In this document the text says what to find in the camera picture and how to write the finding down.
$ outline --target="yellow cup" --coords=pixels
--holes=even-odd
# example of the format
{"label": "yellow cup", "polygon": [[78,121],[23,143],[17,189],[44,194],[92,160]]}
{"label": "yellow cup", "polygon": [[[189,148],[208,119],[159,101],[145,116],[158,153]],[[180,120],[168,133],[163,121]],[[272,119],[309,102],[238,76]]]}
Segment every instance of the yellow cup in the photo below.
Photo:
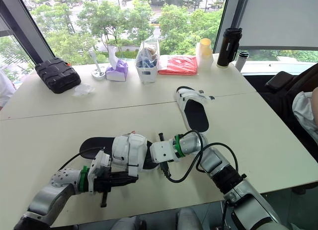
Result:
{"label": "yellow cup", "polygon": [[212,55],[211,40],[203,38],[200,40],[200,53],[204,56]]}

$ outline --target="purple tissue box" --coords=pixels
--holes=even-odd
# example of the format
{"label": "purple tissue box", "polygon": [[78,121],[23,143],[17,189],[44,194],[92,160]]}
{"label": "purple tissue box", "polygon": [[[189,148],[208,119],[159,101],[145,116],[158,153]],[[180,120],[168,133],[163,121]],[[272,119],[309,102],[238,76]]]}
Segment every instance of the purple tissue box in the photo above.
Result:
{"label": "purple tissue box", "polygon": [[118,60],[115,70],[111,66],[106,69],[106,78],[112,81],[126,81],[127,72],[128,64],[123,60]]}

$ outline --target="chair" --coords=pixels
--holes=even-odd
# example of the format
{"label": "chair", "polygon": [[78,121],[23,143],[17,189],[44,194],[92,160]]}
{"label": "chair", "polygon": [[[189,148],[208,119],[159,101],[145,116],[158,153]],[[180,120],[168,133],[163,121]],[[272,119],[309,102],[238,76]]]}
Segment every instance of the chair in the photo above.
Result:
{"label": "chair", "polygon": [[[292,110],[293,100],[299,92],[311,92],[318,86],[318,64],[296,77],[281,71],[269,80],[265,86],[270,92],[260,93],[260,95],[318,162],[318,145],[299,124]],[[318,182],[295,187],[293,191],[297,194],[304,194],[306,189],[316,186],[318,186]]]}

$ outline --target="white shirt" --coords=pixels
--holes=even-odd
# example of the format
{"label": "white shirt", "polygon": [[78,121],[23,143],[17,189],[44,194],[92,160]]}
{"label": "white shirt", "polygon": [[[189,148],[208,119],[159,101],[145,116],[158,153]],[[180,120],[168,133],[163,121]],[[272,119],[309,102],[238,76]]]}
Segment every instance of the white shirt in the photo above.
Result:
{"label": "white shirt", "polygon": [[0,107],[4,107],[4,105],[9,101],[14,92],[15,88],[12,82],[0,70]]}
{"label": "white shirt", "polygon": [[318,145],[318,126],[312,111],[313,92],[300,92],[293,101],[293,113],[300,125],[308,132]]}

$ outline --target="red cloth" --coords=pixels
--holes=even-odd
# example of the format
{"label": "red cloth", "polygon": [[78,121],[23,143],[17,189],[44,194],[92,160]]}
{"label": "red cloth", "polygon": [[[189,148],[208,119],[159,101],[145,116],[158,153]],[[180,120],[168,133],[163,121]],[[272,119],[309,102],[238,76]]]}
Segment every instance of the red cloth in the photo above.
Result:
{"label": "red cloth", "polygon": [[195,75],[197,74],[197,61],[191,55],[162,55],[159,59],[160,75]]}

